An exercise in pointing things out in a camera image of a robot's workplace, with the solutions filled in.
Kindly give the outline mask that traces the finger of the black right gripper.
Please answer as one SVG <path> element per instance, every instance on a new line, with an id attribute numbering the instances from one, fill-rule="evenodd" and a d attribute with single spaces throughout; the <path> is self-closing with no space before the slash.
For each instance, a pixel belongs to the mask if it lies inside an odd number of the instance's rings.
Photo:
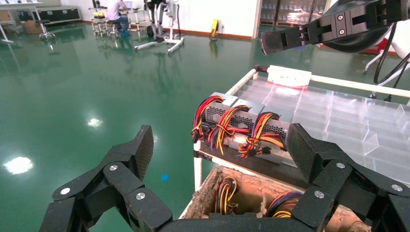
<path id="1" fill-rule="evenodd" d="M 323 44 L 346 36 L 392 26 L 409 19 L 408 0 L 338 0 L 324 15 L 307 24 L 261 34 L 264 55 Z"/>

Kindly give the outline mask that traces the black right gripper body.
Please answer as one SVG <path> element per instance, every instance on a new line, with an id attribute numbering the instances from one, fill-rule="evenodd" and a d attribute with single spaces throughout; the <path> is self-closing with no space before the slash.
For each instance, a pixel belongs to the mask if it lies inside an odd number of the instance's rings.
<path id="1" fill-rule="evenodd" d="M 360 53 L 379 43 L 389 31 L 390 26 L 346 36 L 323 44 L 344 53 Z"/>

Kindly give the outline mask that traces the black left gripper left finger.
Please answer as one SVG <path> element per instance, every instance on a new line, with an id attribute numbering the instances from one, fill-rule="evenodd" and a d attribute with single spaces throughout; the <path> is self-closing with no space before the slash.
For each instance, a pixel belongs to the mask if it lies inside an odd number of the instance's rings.
<path id="1" fill-rule="evenodd" d="M 135 232 L 170 223 L 172 211 L 143 182 L 153 146 L 151 126 L 142 125 L 134 139 L 111 147 L 96 167 L 54 191 L 40 231 L 87 232 L 112 208 Z"/>

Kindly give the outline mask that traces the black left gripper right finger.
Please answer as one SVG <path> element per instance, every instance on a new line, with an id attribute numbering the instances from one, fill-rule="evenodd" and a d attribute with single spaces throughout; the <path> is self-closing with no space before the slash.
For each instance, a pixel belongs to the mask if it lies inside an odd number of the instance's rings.
<path id="1" fill-rule="evenodd" d="M 339 206 L 352 210 L 373 232 L 410 229 L 410 189 L 356 163 L 337 144 L 315 139 L 298 123 L 286 147 L 309 187 L 291 218 L 308 231 L 322 231 Z"/>

